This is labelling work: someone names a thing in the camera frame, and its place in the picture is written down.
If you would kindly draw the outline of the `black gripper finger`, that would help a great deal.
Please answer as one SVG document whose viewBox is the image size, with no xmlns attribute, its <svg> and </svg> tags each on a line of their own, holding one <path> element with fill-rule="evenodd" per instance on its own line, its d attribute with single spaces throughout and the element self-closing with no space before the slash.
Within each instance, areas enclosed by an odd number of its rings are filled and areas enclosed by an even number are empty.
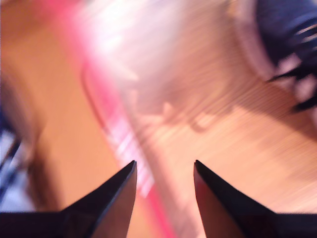
<svg viewBox="0 0 317 238">
<path fill-rule="evenodd" d="M 125 238 L 133 213 L 137 162 L 131 161 L 98 188 L 62 213 L 60 238 Z"/>
<path fill-rule="evenodd" d="M 195 195 L 208 238 L 273 238 L 273 212 L 211 171 L 194 163 Z"/>
</svg>

